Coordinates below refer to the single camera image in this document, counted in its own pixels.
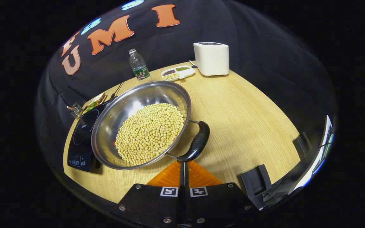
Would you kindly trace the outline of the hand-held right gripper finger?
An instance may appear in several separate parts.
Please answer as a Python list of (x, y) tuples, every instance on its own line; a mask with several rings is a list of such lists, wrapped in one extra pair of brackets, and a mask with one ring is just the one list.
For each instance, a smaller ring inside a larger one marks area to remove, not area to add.
[(173, 162), (148, 183), (134, 184), (118, 203), (117, 216), (139, 228), (177, 228), (184, 218), (184, 170)]
[(259, 210), (236, 183), (189, 187), (184, 163), (184, 223), (190, 228), (248, 228), (259, 220)]

